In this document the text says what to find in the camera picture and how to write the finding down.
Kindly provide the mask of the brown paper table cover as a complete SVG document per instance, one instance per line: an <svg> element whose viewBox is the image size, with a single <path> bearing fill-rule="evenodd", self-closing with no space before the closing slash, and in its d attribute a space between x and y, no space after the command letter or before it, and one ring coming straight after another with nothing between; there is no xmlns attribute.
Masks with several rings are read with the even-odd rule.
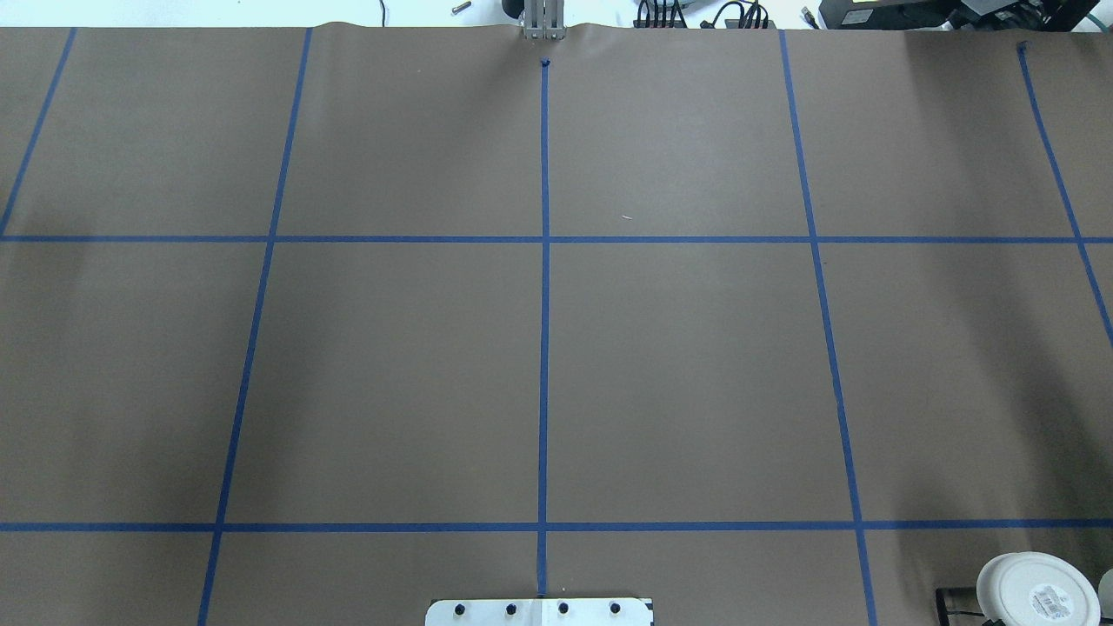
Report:
<svg viewBox="0 0 1113 626"><path fill-rule="evenodd" d="M3 31L4 625L930 625L1110 567L1110 36Z"/></svg>

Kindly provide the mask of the aluminium frame post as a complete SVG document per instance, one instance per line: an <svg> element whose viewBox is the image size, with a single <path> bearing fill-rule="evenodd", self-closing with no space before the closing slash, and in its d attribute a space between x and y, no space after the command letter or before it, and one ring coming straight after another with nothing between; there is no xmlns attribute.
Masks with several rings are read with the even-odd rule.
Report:
<svg viewBox="0 0 1113 626"><path fill-rule="evenodd" d="M529 40L559 41L567 36L565 2L562 0L526 0L520 14L523 35Z"/></svg>

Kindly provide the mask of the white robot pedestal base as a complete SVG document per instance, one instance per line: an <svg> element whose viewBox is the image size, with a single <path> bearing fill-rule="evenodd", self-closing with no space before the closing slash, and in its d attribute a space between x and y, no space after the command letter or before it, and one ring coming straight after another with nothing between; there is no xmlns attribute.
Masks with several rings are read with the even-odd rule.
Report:
<svg viewBox="0 0 1113 626"><path fill-rule="evenodd" d="M445 599L425 625L654 625L650 599L636 597Z"/></svg>

